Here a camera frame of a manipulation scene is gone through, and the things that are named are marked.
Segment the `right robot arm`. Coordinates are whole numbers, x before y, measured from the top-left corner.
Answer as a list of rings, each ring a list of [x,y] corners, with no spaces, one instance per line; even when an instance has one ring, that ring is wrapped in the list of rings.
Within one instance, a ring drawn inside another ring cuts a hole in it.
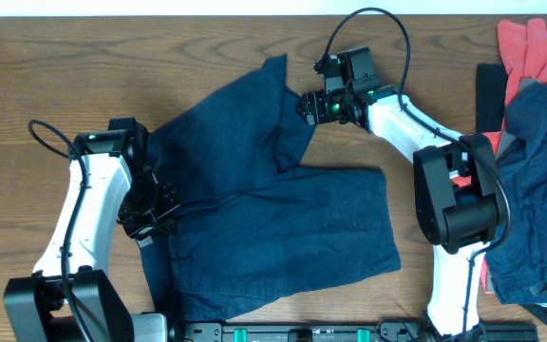
[[[478,274],[507,218],[491,143],[436,123],[399,87],[382,85],[368,47],[326,52],[313,67],[324,87],[302,95],[297,112],[307,124],[356,124],[412,164],[416,218],[433,246],[421,340],[484,340]]]

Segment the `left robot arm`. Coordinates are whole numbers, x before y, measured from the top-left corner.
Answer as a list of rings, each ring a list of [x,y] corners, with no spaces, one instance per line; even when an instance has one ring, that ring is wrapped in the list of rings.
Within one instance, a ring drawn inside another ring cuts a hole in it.
[[[108,277],[116,227],[149,243],[175,220],[180,198],[147,164],[149,133],[134,118],[61,139],[69,186],[31,275],[9,280],[4,305],[19,341],[170,341],[162,313],[130,313]]]

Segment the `navy blue shorts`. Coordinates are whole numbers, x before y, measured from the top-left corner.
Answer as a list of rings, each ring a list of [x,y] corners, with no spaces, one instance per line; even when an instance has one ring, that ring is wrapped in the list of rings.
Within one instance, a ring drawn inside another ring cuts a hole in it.
[[[150,165],[181,199],[141,248],[158,312],[226,320],[399,270],[384,174],[303,165],[314,129],[286,76],[270,58],[151,133]]]

